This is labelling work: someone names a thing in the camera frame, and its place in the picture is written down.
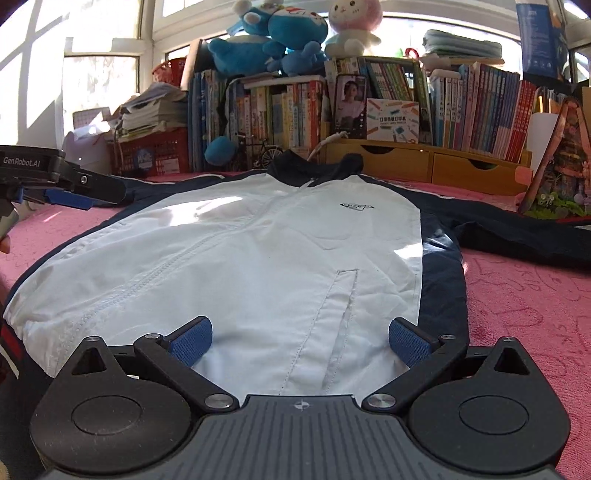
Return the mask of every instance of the red basket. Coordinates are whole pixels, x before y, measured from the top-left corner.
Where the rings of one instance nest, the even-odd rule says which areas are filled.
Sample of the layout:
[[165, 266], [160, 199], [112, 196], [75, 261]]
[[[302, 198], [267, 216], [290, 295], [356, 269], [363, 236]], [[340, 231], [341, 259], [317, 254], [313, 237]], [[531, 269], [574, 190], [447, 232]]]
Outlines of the red basket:
[[129, 142], [116, 142], [112, 168], [115, 175], [155, 177], [190, 173], [187, 129], [176, 128]]
[[180, 59], [172, 59], [161, 63], [152, 70], [154, 81], [169, 83], [175, 87], [180, 87], [186, 60], [187, 57], [182, 57]]

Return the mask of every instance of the hand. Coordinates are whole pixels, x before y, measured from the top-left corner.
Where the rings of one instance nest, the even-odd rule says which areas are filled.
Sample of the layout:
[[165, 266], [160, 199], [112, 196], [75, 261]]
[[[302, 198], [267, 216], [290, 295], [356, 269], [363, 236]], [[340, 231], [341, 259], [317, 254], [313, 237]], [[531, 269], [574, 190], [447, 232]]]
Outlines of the hand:
[[10, 237], [9, 236], [5, 236], [2, 239], [2, 241], [0, 241], [0, 252], [2, 252], [3, 254], [10, 253]]

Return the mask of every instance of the sunlight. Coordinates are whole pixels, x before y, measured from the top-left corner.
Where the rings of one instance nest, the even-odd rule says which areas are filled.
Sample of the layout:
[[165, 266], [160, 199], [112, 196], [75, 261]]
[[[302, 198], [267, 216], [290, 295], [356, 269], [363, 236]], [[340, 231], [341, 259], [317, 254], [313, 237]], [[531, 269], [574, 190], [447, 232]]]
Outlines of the sunlight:
[[409, 258], [419, 258], [423, 256], [423, 244], [407, 245], [406, 247], [394, 250], [394, 253], [404, 260], [408, 260]]
[[49, 217], [47, 217], [45, 220], [43, 220], [43, 223], [47, 223], [49, 220], [53, 220], [55, 217], [57, 217], [59, 214], [61, 213], [61, 210], [59, 212], [54, 213], [53, 215], [50, 215]]
[[0, 144], [18, 142], [18, 81], [21, 76], [22, 55], [0, 70]]
[[211, 212], [211, 210], [216, 209], [219, 206], [237, 202], [238, 200], [242, 200], [242, 197], [221, 197], [213, 200], [203, 200], [201, 202], [187, 202], [172, 205], [166, 208], [166, 210], [172, 213], [169, 225], [179, 226], [198, 222], [199, 215]]
[[27, 128], [61, 94], [61, 75], [48, 72], [55, 72], [56, 65], [63, 62], [65, 40], [63, 25], [57, 25], [33, 44], [27, 87]]
[[3, 61], [25, 41], [31, 12], [33, 11], [33, 3], [25, 3], [6, 20], [4, 25], [0, 25], [0, 61]]

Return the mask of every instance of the blue stuffed toy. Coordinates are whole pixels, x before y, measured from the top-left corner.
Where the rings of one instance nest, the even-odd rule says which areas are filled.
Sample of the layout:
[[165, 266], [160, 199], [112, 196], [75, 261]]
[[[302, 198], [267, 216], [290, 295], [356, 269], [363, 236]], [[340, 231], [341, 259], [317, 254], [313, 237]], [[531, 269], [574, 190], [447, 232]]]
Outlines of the blue stuffed toy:
[[281, 70], [290, 77], [322, 73], [327, 58], [320, 44], [329, 32], [324, 18], [302, 8], [285, 7], [268, 20], [268, 31], [273, 40], [289, 49], [285, 57], [267, 65], [269, 72]]
[[238, 0], [232, 7], [234, 13], [240, 17], [240, 25], [249, 35], [269, 36], [268, 23], [271, 17], [283, 8], [283, 0], [274, 3], [264, 3], [253, 7], [250, 0]]
[[216, 70], [224, 77], [234, 77], [266, 72], [269, 62], [285, 54], [285, 47], [269, 37], [241, 35], [228, 40], [214, 38], [209, 51]]
[[303, 8], [285, 7], [268, 20], [269, 36], [290, 50], [304, 50], [311, 41], [322, 43], [329, 34], [329, 25], [319, 14]]
[[316, 41], [306, 44], [303, 50], [290, 51], [281, 60], [273, 60], [267, 64], [269, 72], [282, 71], [290, 77], [298, 75], [322, 74], [326, 55]]

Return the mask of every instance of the white and navy jacket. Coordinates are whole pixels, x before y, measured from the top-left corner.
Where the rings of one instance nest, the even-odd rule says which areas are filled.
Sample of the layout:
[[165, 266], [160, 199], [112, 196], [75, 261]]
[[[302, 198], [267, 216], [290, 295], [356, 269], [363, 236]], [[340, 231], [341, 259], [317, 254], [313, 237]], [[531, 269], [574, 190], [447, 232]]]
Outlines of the white and navy jacket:
[[406, 370], [388, 346], [404, 317], [468, 337], [460, 244], [591, 264], [591, 233], [360, 175], [288, 152], [269, 172], [177, 184], [128, 180], [131, 205], [56, 249], [14, 287], [4, 319], [54, 377], [80, 341], [129, 345], [205, 315], [196, 371], [247, 394], [353, 394]]

